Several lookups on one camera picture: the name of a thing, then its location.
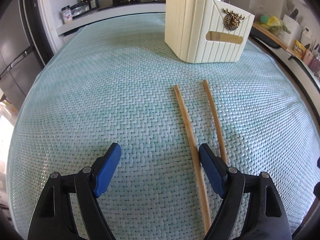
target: refrigerator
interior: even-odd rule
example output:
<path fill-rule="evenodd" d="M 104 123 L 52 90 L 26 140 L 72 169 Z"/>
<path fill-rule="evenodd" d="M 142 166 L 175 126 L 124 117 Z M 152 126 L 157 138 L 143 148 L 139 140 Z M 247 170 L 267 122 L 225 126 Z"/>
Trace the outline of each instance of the refrigerator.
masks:
<path fill-rule="evenodd" d="M 51 57 L 37 0 L 12 0 L 0 19 L 0 88 L 18 110 Z"/>

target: white box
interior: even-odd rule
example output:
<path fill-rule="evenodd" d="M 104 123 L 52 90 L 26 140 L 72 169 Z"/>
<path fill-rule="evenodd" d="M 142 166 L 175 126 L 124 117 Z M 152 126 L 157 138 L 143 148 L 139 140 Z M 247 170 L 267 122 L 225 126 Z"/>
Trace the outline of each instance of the white box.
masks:
<path fill-rule="evenodd" d="M 244 18 L 236 30 L 225 28 L 224 9 Z M 188 63 L 236 62 L 253 20 L 251 13 L 216 0 L 166 0 L 164 40 L 179 59 Z M 219 41 L 207 40 L 208 32 L 215 32 Z M 221 41 L 224 39 L 220 37 L 226 36 L 222 33 L 234 35 L 235 40 L 240 39 L 239 44 Z"/>
<path fill-rule="evenodd" d="M 296 40 L 300 40 L 302 27 L 298 22 L 294 19 L 290 18 L 288 15 L 284 15 L 283 17 L 283 24 L 288 28 L 291 34 L 283 32 L 279 36 L 279 38 L 288 45 L 290 49 L 293 49 L 294 43 Z"/>

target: green ball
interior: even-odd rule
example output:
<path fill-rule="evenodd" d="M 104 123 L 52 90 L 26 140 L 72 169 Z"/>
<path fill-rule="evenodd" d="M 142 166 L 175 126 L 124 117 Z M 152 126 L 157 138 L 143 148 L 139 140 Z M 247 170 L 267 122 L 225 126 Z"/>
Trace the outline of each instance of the green ball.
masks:
<path fill-rule="evenodd" d="M 260 22 L 262 22 L 264 24 L 267 24 L 268 20 L 269 20 L 269 16 L 268 15 L 261 15 Z"/>

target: white storage basket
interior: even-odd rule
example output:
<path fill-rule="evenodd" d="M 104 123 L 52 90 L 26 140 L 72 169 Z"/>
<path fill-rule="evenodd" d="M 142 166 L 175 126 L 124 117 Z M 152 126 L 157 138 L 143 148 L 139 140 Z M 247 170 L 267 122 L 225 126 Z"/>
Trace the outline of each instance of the white storage basket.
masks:
<path fill-rule="evenodd" d="M 225 24 L 231 12 L 234 18 Z M 251 13 L 216 0 L 166 0 L 164 40 L 179 59 L 188 63 L 236 62 L 253 19 Z"/>

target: jar with label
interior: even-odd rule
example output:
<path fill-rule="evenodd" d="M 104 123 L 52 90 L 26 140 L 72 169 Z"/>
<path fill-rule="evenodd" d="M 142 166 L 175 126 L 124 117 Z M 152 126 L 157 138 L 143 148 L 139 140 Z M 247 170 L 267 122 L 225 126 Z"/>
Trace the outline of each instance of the jar with label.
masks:
<path fill-rule="evenodd" d="M 67 5 L 67 6 L 63 7 L 61 9 L 61 11 L 62 11 L 63 22 L 65 24 L 69 23 L 69 22 L 72 22 L 72 14 L 71 14 L 70 6 Z"/>

